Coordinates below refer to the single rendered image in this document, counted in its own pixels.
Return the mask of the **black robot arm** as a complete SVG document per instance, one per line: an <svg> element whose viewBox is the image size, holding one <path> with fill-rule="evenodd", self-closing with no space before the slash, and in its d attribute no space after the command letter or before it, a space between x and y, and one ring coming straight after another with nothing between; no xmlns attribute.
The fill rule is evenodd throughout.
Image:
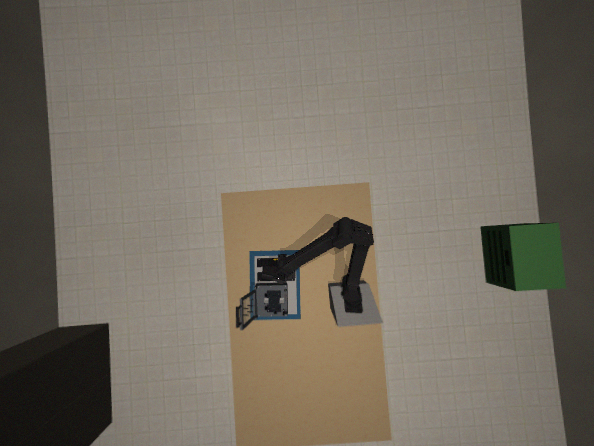
<svg viewBox="0 0 594 446"><path fill-rule="evenodd" d="M338 249L350 243L353 244L348 273L342 280L341 287L344 287L341 295L344 298L347 313L362 313L362 293L359 283L369 247L374 244L374 239L371 226L348 217L335 222L328 232L296 253L287 257L286 254L278 254L285 256L278 256L277 267L264 266L261 279L284 284L287 277L297 268L334 248L333 242Z"/></svg>

